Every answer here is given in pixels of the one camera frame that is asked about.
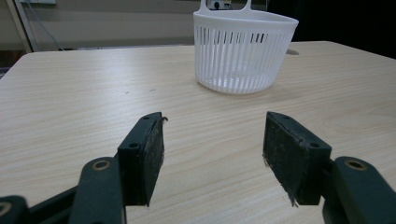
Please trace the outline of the white wall socket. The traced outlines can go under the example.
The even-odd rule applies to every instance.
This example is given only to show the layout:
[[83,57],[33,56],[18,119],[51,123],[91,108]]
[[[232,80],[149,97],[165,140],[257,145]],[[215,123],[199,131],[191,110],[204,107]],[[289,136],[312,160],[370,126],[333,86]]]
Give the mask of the white wall socket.
[[210,0],[209,8],[211,10],[230,10],[232,9],[231,0]]

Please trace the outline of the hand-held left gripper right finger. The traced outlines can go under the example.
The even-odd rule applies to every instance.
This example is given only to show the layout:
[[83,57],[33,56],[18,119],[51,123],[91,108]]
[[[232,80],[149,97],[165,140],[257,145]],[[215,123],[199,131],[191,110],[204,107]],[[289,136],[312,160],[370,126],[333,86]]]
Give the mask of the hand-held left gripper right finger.
[[292,205],[318,205],[332,147],[284,114],[266,113],[262,155]]

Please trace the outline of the white slotted plastic basket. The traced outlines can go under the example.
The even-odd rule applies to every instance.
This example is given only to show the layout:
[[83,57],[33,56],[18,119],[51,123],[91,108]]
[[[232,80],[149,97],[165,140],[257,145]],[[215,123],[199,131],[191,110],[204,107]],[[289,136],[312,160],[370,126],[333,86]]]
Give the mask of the white slotted plastic basket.
[[250,94],[269,88],[284,61],[298,21],[254,10],[211,10],[206,0],[193,13],[195,78],[218,92]]

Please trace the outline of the white metal stand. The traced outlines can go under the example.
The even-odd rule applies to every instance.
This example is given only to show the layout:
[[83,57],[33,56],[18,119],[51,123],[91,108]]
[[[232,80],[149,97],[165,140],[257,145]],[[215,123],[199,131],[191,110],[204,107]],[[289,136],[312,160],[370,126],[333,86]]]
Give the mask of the white metal stand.
[[35,36],[30,27],[30,23],[22,3],[20,2],[20,0],[6,1],[25,51],[39,51],[39,46],[37,45],[37,42],[35,40]]

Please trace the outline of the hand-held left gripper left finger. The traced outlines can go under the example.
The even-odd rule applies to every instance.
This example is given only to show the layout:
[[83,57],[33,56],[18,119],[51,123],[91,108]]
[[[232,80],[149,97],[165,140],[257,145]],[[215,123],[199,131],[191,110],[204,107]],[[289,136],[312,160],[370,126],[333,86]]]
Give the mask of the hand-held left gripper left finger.
[[118,147],[123,200],[126,206],[149,206],[164,160],[161,112],[143,116]]

